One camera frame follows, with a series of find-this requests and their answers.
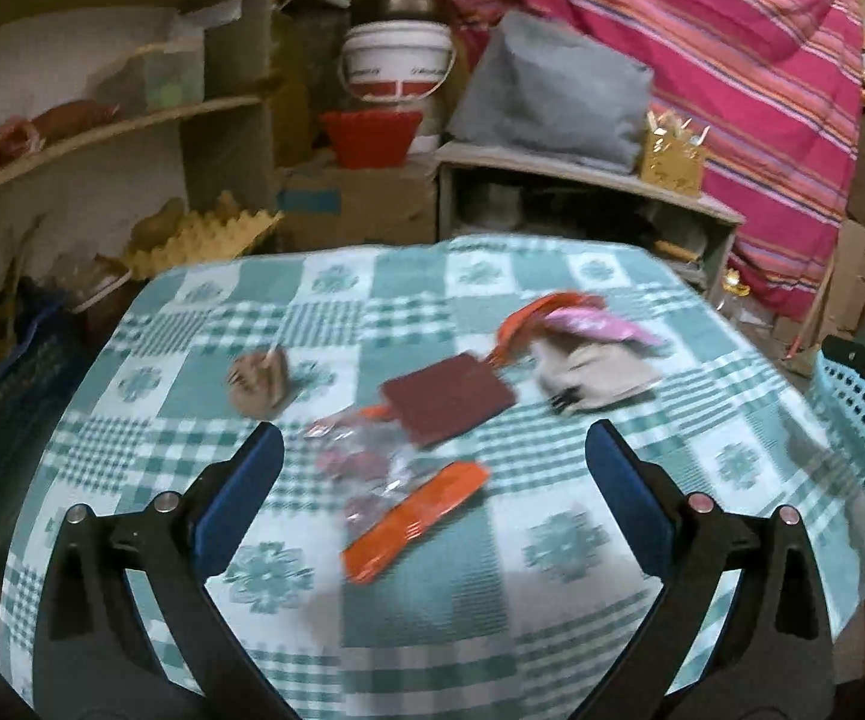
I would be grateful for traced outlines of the cardboard box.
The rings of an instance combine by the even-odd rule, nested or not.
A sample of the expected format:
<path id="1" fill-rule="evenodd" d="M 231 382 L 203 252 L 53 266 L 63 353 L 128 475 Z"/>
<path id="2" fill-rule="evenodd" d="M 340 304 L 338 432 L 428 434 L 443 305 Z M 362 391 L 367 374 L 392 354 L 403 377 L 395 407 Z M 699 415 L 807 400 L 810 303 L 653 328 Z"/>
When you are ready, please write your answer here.
<path id="1" fill-rule="evenodd" d="M 430 158 L 389 169 L 343 169 L 328 154 L 275 171 L 284 250 L 437 241 L 437 166 Z"/>

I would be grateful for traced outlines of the yellow chopstick holder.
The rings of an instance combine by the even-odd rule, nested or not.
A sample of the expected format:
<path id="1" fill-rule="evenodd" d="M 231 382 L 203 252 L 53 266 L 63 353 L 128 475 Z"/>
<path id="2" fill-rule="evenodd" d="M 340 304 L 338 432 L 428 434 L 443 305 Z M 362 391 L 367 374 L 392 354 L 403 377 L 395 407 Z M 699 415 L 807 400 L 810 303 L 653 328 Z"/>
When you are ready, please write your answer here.
<path id="1" fill-rule="evenodd" d="M 675 110 L 657 114 L 649 109 L 645 117 L 639 177 L 668 192 L 699 199 L 709 132 L 709 127 L 695 130 L 693 121 L 683 119 Z"/>

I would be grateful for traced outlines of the yellow egg tray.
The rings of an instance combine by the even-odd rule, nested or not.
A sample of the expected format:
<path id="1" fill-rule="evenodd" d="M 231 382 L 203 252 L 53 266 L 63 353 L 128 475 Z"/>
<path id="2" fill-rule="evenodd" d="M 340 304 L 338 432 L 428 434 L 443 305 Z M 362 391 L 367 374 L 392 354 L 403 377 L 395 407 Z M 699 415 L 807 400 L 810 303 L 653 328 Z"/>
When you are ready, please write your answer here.
<path id="1" fill-rule="evenodd" d="M 166 242 L 151 250 L 125 252 L 120 259 L 131 278 L 153 280 L 161 273 L 181 266 L 229 262 L 250 254 L 277 231 L 283 221 L 281 211 L 241 211 L 223 221 L 215 213 L 197 211 L 181 219 L 181 226 Z"/>

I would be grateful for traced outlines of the green checkered tablecloth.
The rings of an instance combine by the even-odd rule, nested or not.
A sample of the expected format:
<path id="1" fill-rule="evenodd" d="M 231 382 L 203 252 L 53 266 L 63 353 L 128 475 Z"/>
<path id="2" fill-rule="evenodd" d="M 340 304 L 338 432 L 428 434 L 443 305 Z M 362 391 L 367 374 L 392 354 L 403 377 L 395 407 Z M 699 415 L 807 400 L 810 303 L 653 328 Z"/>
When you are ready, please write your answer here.
<path id="1" fill-rule="evenodd" d="M 831 626 L 865 600 L 865 489 L 810 403 L 629 245 L 471 236 L 177 268 L 143 289 L 47 444 L 6 559 L 0 668 L 32 689 L 37 606 L 73 505 L 130 514 L 252 433 L 234 361 L 283 349 L 284 465 L 208 592 L 307 718 L 563 718 L 659 591 L 585 465 L 610 421 L 687 493 L 802 515 Z M 361 416 L 387 439 L 325 449 Z M 335 463 L 485 468 L 478 494 L 368 583 L 346 575 Z"/>

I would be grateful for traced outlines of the long orange wrapper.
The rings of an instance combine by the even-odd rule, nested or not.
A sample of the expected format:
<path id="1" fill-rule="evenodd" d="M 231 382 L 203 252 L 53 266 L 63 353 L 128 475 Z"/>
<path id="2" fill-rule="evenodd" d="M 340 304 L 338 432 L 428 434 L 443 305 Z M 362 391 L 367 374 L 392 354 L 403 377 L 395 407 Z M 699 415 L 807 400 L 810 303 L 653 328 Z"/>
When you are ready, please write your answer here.
<path id="1" fill-rule="evenodd" d="M 494 369 L 509 366 L 524 353 L 535 335 L 543 332 L 546 317 L 553 314 L 554 310 L 568 307 L 605 309 L 606 301 L 602 296 L 579 293 L 579 291 L 556 291 L 556 293 L 545 294 L 512 312 L 499 325 L 494 335 L 494 346 L 486 355 L 485 361 Z"/>

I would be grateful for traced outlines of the wooden wall shelf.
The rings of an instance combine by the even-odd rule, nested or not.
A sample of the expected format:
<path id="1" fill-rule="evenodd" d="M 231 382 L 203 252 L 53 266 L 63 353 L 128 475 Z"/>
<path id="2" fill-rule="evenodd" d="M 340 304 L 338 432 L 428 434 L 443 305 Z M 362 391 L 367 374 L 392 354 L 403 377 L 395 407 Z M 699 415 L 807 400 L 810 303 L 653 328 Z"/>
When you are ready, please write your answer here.
<path id="1" fill-rule="evenodd" d="M 273 197 L 270 0 L 0 0 L 0 281 Z"/>

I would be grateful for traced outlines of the grey low shelf unit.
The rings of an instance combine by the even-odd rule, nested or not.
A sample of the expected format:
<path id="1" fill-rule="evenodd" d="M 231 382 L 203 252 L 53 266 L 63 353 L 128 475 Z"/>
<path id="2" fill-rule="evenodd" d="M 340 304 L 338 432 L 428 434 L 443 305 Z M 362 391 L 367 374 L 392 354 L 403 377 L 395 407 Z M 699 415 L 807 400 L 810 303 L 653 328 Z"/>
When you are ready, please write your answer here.
<path id="1" fill-rule="evenodd" d="M 452 142 L 435 152 L 439 236 L 524 232 L 636 245 L 657 241 L 701 252 L 701 265 L 669 262 L 688 286 L 716 304 L 735 236 L 745 218 L 701 193 L 680 193 L 595 167 L 497 146 Z"/>

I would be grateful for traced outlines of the pink plastic wrapper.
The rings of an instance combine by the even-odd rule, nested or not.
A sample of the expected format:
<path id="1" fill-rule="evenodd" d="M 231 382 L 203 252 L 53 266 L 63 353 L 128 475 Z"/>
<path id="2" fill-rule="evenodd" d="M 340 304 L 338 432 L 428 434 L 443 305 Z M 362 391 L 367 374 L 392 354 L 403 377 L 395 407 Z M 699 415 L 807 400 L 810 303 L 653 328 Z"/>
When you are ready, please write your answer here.
<path id="1" fill-rule="evenodd" d="M 571 333 L 599 343 L 638 343 L 647 348 L 660 348 L 665 340 L 639 323 L 620 319 L 605 309 L 590 305 L 561 307 L 549 312 L 543 320 L 549 330 Z"/>

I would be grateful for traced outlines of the light blue plastic basket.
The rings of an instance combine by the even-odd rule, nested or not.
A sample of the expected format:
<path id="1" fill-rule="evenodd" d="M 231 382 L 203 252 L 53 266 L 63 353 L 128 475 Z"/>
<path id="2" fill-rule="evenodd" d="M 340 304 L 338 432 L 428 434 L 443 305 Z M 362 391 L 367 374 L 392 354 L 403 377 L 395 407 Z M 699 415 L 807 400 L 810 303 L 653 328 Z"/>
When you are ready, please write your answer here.
<path id="1" fill-rule="evenodd" d="M 865 491 L 865 379 L 818 353 L 807 401 Z"/>

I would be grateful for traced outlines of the clear plastic bag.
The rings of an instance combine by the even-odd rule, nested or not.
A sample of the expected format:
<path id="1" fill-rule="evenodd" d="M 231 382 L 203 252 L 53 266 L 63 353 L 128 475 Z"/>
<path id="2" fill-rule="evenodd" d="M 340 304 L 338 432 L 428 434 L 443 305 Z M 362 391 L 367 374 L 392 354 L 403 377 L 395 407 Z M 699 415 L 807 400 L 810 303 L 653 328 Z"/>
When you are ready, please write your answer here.
<path id="1" fill-rule="evenodd" d="M 304 437 L 316 454 L 317 470 L 341 497 L 348 544 L 439 470 L 439 461 L 421 454 L 395 419 L 345 410 L 312 422 Z"/>

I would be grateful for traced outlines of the dark red square pad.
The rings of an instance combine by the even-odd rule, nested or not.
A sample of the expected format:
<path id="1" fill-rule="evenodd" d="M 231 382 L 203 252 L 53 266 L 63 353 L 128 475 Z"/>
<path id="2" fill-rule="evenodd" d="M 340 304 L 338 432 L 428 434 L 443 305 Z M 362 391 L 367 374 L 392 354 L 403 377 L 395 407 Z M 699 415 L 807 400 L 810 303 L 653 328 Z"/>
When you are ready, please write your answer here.
<path id="1" fill-rule="evenodd" d="M 514 390 L 470 353 L 387 380 L 380 393 L 416 447 L 462 436 L 517 403 Z"/>

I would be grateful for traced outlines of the white face mask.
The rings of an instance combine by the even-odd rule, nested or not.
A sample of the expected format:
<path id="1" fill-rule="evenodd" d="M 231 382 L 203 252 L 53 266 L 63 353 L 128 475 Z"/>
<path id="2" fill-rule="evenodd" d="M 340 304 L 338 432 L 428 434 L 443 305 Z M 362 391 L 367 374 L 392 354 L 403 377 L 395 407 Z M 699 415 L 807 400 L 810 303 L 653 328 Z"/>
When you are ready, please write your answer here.
<path id="1" fill-rule="evenodd" d="M 649 392 L 662 372 L 624 344 L 546 335 L 530 343 L 535 377 L 558 411 L 608 408 Z"/>

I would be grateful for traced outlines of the grey cushion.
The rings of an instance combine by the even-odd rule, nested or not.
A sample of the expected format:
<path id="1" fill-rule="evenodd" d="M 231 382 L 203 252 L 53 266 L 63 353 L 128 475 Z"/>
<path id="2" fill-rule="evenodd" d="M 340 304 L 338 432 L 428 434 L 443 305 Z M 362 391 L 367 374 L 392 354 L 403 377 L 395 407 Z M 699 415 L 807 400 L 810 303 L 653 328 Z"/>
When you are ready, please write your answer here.
<path id="1" fill-rule="evenodd" d="M 447 132 L 629 174 L 642 156 L 654 71 L 558 21 L 509 11 L 492 28 Z"/>

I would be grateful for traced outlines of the wooden handled tool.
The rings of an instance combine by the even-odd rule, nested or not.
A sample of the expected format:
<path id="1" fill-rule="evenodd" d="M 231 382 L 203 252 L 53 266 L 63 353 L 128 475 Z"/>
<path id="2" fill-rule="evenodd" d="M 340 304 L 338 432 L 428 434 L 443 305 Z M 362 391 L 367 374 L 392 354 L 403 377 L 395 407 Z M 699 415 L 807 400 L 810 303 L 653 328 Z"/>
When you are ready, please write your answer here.
<path id="1" fill-rule="evenodd" d="M 693 250 L 684 249 L 677 244 L 667 241 L 657 241 L 652 247 L 652 252 L 662 260 L 669 262 L 683 263 L 683 265 L 701 265 L 701 252 L 693 252 Z"/>

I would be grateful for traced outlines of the white plastic bucket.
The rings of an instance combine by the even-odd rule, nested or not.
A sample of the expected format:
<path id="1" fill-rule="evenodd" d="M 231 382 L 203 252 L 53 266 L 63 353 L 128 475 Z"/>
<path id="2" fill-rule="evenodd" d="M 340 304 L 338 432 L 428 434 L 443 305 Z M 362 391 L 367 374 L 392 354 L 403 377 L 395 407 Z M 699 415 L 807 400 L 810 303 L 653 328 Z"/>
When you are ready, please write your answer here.
<path id="1" fill-rule="evenodd" d="M 373 21 L 348 29 L 338 60 L 346 94 L 366 106 L 423 114 L 410 153 L 433 153 L 442 140 L 442 86 L 457 60 L 452 32 L 442 23 Z"/>

